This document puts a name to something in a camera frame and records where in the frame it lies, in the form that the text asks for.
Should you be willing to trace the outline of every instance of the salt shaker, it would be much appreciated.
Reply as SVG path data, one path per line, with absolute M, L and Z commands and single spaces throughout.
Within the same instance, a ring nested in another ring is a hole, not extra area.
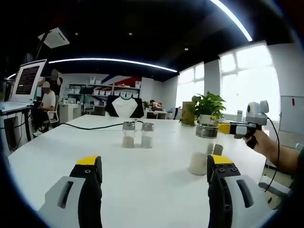
M 135 122 L 123 123 L 123 148 L 133 148 L 135 138 Z
M 143 125 L 142 125 L 142 144 L 141 144 L 142 148 L 145 148 L 145 149 L 152 148 L 153 132 L 154 132 L 153 123 L 143 123 Z

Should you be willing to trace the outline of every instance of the ceiling light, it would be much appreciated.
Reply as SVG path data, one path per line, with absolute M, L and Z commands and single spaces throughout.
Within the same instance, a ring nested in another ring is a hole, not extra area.
M 8 79 L 10 79 L 11 77 L 14 77 L 16 74 L 12 74 L 11 76 L 8 77 Z
M 227 8 L 227 6 L 225 6 L 219 0 L 210 0 L 210 1 L 212 1 L 216 6 L 218 6 L 222 11 L 224 11 L 224 13 L 228 15 L 228 17 L 230 17 L 230 19 L 238 26 L 238 28 L 242 31 L 242 33 L 249 42 L 252 41 L 252 38 L 248 33 L 248 31 L 245 29 L 242 23 L 237 19 L 237 17 Z
M 172 70 L 169 68 L 165 68 L 162 66 L 157 66 L 153 64 L 148 64 L 148 63 L 141 63 L 141 62 L 135 62 L 135 61 L 130 61 L 130 60 L 124 60 L 124 59 L 115 59 L 115 58 L 70 58 L 70 59 L 62 59 L 62 60 L 56 60 L 56 61 L 50 61 L 49 64 L 52 63 L 60 63 L 60 62 L 68 62 L 68 61 L 114 61 L 114 62 L 123 62 L 123 63 L 133 63 L 133 64 L 139 64 L 139 65 L 145 65 L 148 67 L 154 67 L 154 68 L 159 68 L 163 70 L 168 70 L 172 72 L 177 72 L 177 70 Z

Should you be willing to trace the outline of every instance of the green leaves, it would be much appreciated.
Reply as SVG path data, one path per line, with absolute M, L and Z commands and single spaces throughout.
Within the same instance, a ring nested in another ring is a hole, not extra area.
M 197 117 L 202 115 L 213 115 L 216 119 L 223 118 L 222 110 L 226 110 L 222 102 L 225 102 L 219 95 L 207 92 L 207 95 L 193 96 L 192 102 L 195 104 L 194 110 L 190 110 Z

